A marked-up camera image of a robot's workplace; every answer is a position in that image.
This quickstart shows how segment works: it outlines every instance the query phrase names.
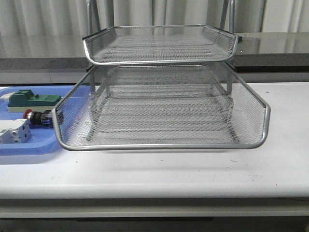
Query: white curtain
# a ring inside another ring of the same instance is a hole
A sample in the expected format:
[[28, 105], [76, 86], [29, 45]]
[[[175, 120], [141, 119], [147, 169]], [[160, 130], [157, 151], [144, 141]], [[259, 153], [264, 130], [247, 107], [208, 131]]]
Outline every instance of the white curtain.
[[[97, 0], [101, 28], [220, 25], [223, 0]], [[235, 32], [309, 31], [309, 0], [236, 0]], [[0, 34], [87, 34], [86, 0], [0, 0]], [[225, 22], [228, 29], [228, 15]]]

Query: white tabletop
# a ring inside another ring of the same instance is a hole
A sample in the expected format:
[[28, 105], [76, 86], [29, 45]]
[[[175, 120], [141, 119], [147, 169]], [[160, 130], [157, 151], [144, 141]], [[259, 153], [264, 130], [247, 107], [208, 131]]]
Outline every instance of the white tabletop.
[[309, 196], [309, 83], [251, 84], [271, 107], [252, 150], [0, 156], [0, 199]]

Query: green electrical component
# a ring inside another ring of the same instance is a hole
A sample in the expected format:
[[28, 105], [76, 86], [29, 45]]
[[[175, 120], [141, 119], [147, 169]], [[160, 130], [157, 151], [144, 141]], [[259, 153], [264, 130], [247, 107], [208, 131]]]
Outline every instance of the green electrical component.
[[10, 96], [8, 109], [10, 112], [24, 112], [29, 108], [33, 111], [45, 111], [52, 109], [60, 99], [60, 95], [39, 95], [25, 89]]

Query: lower mesh tray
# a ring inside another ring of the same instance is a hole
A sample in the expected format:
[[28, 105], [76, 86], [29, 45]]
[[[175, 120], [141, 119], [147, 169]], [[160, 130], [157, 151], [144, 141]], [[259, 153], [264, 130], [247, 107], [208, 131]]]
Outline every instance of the lower mesh tray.
[[70, 150], [254, 148], [269, 106], [224, 63], [94, 67], [53, 111]]

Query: wire mesh tray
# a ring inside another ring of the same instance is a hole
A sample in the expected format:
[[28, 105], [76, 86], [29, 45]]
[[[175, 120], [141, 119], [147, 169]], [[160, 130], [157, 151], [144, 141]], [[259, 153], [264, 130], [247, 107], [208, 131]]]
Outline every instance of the wire mesh tray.
[[112, 27], [84, 38], [96, 65], [209, 62], [231, 59], [238, 36], [206, 26]]
[[69, 150], [255, 148], [270, 108], [225, 63], [93, 67], [53, 110]]

